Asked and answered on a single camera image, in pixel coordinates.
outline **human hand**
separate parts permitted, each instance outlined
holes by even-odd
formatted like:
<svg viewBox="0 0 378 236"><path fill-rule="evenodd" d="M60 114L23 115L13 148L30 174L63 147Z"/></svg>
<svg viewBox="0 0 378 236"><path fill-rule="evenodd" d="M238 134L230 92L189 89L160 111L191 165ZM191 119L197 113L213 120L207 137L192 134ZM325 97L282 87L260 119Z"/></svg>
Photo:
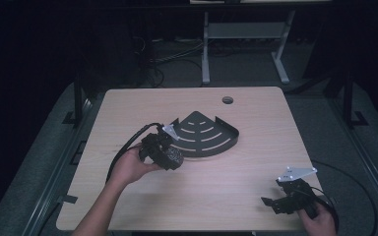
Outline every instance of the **human hand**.
<svg viewBox="0 0 378 236"><path fill-rule="evenodd" d="M324 206L315 203L317 207L316 211L318 215L311 219L304 209L299 210L300 219L302 220L303 226L309 236L335 236L336 226L333 216L329 211L325 209Z"/></svg>
<svg viewBox="0 0 378 236"><path fill-rule="evenodd" d="M146 164L140 160L140 146L141 144L137 144L131 147L118 159L108 182L113 182L115 185L128 185L151 171L161 169L157 164Z"/></svg>

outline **dark background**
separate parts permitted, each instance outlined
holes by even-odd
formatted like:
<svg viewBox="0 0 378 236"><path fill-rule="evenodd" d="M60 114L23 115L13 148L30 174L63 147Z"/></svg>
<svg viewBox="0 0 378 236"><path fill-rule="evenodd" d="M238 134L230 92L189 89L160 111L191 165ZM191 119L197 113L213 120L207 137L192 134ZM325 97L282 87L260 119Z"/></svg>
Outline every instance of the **dark background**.
<svg viewBox="0 0 378 236"><path fill-rule="evenodd" d="M324 15L304 76L312 79L342 66L353 72L378 109L378 1L358 2L335 1ZM147 15L89 10L111 3L0 1L0 200L55 101L76 76L81 76L87 96L109 88L137 87L144 79L139 69L151 55L135 56L130 35L169 40L176 35L201 36L198 24L188 24L202 23L203 15L197 11ZM116 6L127 3L115 1ZM188 17L176 18L181 14ZM315 26L301 20L306 14L317 13L297 14L300 27L293 27L291 40L315 39ZM131 81L110 79L126 75L135 76Z"/></svg>

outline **forearm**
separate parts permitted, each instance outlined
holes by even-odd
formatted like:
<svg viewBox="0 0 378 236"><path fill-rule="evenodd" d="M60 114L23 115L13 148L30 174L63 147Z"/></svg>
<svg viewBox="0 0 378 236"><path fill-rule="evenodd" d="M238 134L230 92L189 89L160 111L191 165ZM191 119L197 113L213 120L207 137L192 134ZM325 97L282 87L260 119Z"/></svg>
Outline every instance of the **forearm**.
<svg viewBox="0 0 378 236"><path fill-rule="evenodd" d="M105 235L119 196L126 184L108 182L73 235Z"/></svg>

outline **human arm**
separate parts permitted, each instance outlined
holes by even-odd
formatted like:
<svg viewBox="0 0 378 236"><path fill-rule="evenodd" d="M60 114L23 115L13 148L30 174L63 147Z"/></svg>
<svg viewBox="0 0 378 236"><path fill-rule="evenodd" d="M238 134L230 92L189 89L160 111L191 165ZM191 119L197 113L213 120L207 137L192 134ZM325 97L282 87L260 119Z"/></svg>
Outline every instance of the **human arm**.
<svg viewBox="0 0 378 236"><path fill-rule="evenodd" d="M116 162L94 205L79 223L73 235L105 235L119 196L129 184L143 175L161 169L156 164L145 164L139 158L139 149L130 148Z"/></svg>
<svg viewBox="0 0 378 236"><path fill-rule="evenodd" d="M336 236L336 225L333 216L324 206L315 203L317 216L311 219L304 209L299 210L300 219L309 236Z"/></svg>

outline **wooden table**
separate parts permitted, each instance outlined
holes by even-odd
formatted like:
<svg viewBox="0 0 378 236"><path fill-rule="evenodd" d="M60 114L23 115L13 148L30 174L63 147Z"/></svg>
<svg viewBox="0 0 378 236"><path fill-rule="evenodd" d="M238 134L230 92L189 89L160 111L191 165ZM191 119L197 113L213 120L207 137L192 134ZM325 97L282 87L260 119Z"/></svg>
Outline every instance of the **wooden table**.
<svg viewBox="0 0 378 236"><path fill-rule="evenodd" d="M222 98L230 96L232 104ZM178 231L298 230L296 214L276 215L261 197L284 192L276 179L287 166L312 167L286 100L279 88L116 89L106 93L57 219L73 230L102 190L114 155L143 126L169 124L200 111L238 129L238 143L205 159L145 175L119 199L109 229ZM143 134L156 133L155 128ZM316 175L304 178L320 188Z"/></svg>

